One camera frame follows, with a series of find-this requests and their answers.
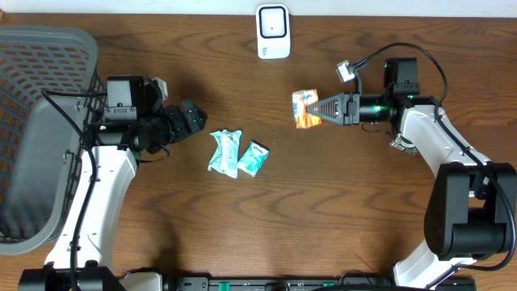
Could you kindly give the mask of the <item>round black red tin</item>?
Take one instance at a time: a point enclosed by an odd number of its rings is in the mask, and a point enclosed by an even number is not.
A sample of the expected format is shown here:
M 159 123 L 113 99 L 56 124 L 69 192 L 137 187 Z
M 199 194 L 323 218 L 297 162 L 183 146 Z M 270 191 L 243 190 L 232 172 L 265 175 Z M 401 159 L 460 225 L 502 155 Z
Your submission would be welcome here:
M 418 153 L 417 147 L 408 139 L 398 134 L 389 143 L 393 148 L 405 152 L 410 155 L 416 155 Z

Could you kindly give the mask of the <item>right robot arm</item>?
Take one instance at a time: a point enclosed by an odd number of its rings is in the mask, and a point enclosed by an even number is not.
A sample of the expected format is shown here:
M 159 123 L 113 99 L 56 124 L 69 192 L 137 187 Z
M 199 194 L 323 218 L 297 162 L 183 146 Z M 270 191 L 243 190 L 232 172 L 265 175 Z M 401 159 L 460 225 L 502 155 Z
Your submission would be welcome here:
M 490 272 L 511 261 L 516 250 L 516 170 L 475 150 L 435 98 L 341 93 L 306 111 L 339 125 L 389 122 L 432 170 L 425 239 L 393 266 L 395 285 L 433 289 L 462 268 Z

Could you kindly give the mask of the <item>orange small snack pack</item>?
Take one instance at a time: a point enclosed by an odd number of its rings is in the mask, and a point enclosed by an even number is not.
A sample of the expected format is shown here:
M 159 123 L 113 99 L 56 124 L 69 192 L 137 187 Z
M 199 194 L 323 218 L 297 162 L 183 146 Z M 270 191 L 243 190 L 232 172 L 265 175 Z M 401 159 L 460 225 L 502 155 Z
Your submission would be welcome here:
M 292 93 L 293 115 L 297 129 L 308 129 L 318 126 L 322 119 L 309 114 L 307 108 L 318 101 L 316 89 L 295 91 Z

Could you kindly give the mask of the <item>small teal tissue pack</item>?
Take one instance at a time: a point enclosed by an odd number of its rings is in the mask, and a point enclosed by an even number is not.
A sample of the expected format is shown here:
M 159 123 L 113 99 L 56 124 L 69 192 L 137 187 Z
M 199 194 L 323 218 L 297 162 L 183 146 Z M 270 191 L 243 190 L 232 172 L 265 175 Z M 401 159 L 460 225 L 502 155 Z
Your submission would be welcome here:
M 263 166 L 269 153 L 269 149 L 252 141 L 249 148 L 238 161 L 237 168 L 248 175 L 255 177 Z

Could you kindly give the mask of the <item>teal white tissue pack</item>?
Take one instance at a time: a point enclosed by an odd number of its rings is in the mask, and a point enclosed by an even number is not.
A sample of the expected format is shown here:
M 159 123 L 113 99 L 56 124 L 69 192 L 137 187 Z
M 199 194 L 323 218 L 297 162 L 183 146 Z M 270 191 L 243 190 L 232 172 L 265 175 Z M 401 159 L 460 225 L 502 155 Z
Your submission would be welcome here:
M 221 131 L 210 133 L 210 135 L 214 137 L 217 143 L 217 148 L 208 164 L 208 171 L 214 170 L 227 175 L 232 179 L 236 179 L 238 174 L 237 162 L 242 131 L 229 131 L 223 129 Z

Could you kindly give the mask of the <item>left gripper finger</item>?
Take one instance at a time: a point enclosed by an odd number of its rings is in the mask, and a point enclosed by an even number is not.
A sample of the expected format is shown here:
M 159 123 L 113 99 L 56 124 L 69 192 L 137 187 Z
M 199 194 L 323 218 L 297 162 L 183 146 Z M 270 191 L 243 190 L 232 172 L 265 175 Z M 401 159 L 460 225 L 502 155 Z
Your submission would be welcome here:
M 205 125 L 208 119 L 207 113 L 195 105 L 191 99 L 182 101 L 184 114 L 189 122 L 189 125 Z
M 191 136 L 204 129 L 205 124 L 206 124 L 206 119 L 205 118 L 192 119 L 190 117 L 187 117 L 186 122 L 187 122 L 187 125 L 186 125 L 187 135 Z

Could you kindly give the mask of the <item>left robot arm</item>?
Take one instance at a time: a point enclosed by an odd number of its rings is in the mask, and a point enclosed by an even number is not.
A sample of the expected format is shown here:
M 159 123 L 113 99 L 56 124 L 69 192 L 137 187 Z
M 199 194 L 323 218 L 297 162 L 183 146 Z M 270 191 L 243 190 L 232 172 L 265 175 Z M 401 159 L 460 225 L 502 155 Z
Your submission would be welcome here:
M 207 113 L 187 99 L 149 110 L 107 107 L 84 136 L 79 185 L 64 229 L 40 269 L 23 271 L 20 290 L 174 290 L 174 279 L 153 269 L 119 278 L 112 268 L 113 240 L 129 184 L 151 154 L 201 131 Z

